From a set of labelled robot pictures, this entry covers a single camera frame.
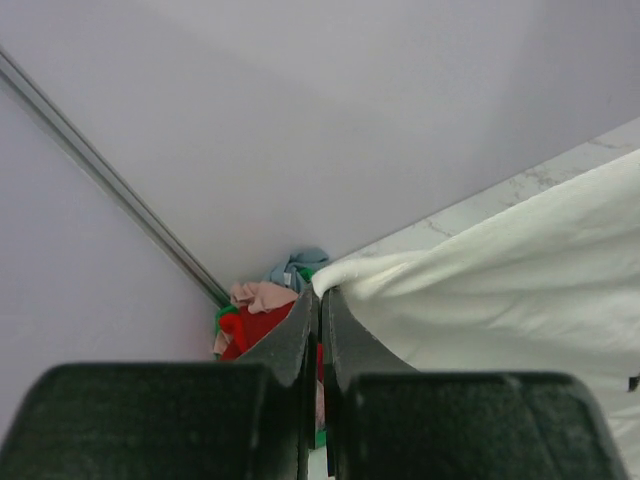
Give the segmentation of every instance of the red cloth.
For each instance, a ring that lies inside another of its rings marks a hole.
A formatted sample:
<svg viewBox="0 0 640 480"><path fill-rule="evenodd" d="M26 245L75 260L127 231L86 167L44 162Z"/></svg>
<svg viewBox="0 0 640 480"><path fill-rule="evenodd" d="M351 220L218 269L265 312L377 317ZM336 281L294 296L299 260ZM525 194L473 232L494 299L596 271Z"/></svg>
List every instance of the red cloth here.
<svg viewBox="0 0 640 480"><path fill-rule="evenodd" d="M233 340L220 360L235 360L245 353L284 320L294 302L269 312L249 313L248 307L241 307L239 313L227 313L220 317L220 329L233 335Z"/></svg>
<svg viewBox="0 0 640 480"><path fill-rule="evenodd" d="M318 381L320 383L324 383L324 363L322 361L323 353L322 353L322 344L318 344Z"/></svg>

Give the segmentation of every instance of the white cloth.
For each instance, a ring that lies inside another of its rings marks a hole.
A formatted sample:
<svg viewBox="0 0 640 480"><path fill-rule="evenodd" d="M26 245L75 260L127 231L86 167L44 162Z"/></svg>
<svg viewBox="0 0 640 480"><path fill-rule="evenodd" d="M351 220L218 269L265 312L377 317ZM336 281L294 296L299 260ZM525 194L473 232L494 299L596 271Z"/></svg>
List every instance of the white cloth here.
<svg viewBox="0 0 640 480"><path fill-rule="evenodd" d="M585 382L640 478L640 151L430 251L331 265L352 311L429 370L553 370Z"/></svg>

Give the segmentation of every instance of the clothes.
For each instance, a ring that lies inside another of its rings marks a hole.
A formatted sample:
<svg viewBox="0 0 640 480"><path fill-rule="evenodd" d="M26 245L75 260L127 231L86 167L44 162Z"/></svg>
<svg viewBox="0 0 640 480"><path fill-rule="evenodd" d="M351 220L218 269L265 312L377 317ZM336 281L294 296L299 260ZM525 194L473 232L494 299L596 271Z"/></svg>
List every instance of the clothes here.
<svg viewBox="0 0 640 480"><path fill-rule="evenodd" d="M238 346L242 353L251 348L251 345L247 342L241 313L228 313L221 317L220 330L233 337L232 342Z"/></svg>
<svg viewBox="0 0 640 480"><path fill-rule="evenodd" d="M213 353L215 355L222 355L232 340L233 340L233 335L230 335L220 330L216 334L216 339L213 342Z"/></svg>
<svg viewBox="0 0 640 480"><path fill-rule="evenodd" d="M293 290L271 282L236 283L231 287L231 303L236 307L248 306L249 313L269 312L297 298Z"/></svg>
<svg viewBox="0 0 640 480"><path fill-rule="evenodd" d="M327 431L320 430L316 432L316 445L315 448L322 448L327 445Z"/></svg>
<svg viewBox="0 0 640 480"><path fill-rule="evenodd" d="M218 332L220 331L220 318L226 315L227 313L238 313L238 309L233 305L227 305L226 307L221 308L216 312L216 317L215 317L215 322L216 322L215 333L216 334L218 334Z"/></svg>
<svg viewBox="0 0 640 480"><path fill-rule="evenodd" d="M287 260L279 263L267 273L264 280L290 288L300 293L307 285L301 275L303 269L317 272L329 263L329 256L320 248L300 250L289 255Z"/></svg>
<svg viewBox="0 0 640 480"><path fill-rule="evenodd" d="M318 381L324 382L324 352L320 343L318 344L316 358L318 359Z"/></svg>
<svg viewBox="0 0 640 480"><path fill-rule="evenodd" d="M316 382L316 432L323 430L325 426L324 413L324 386Z"/></svg>
<svg viewBox="0 0 640 480"><path fill-rule="evenodd" d="M293 303L288 303L270 312L258 313L249 313L247 307L241 307L237 314L224 315L220 319L220 328L233 335L233 340L220 360L235 360L247 352L287 317Z"/></svg>
<svg viewBox="0 0 640 480"><path fill-rule="evenodd" d="M430 370L550 370L591 389L640 478L640 151L522 202L430 251L357 259L341 284L363 325Z"/></svg>
<svg viewBox="0 0 640 480"><path fill-rule="evenodd" d="M311 283L311 277L313 277L313 274L316 272L314 272L310 268L301 268L300 270L298 270L298 273L305 281L305 283Z"/></svg>

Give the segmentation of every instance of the light blue cloth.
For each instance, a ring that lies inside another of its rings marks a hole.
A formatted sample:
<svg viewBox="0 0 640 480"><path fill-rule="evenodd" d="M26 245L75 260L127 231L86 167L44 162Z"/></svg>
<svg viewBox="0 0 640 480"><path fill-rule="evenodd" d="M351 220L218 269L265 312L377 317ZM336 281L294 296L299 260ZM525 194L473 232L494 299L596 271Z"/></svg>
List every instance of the light blue cloth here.
<svg viewBox="0 0 640 480"><path fill-rule="evenodd" d="M308 268L314 273L329 263L329 255L321 248L307 248L291 253L289 258L277 264L263 280L273 282L300 293L307 282L299 271Z"/></svg>

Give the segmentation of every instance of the dark green plastic object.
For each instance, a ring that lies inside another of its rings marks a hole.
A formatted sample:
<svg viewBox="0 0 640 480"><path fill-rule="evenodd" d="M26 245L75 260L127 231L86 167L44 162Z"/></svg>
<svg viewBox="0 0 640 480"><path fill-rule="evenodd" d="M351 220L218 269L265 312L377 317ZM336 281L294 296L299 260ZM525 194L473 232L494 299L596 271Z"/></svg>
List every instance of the dark green plastic object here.
<svg viewBox="0 0 640 480"><path fill-rule="evenodd" d="M322 333L338 480L622 480L597 404L556 373L425 373L304 292L229 364L58 367L32 388L0 480L263 480L307 475Z"/></svg>

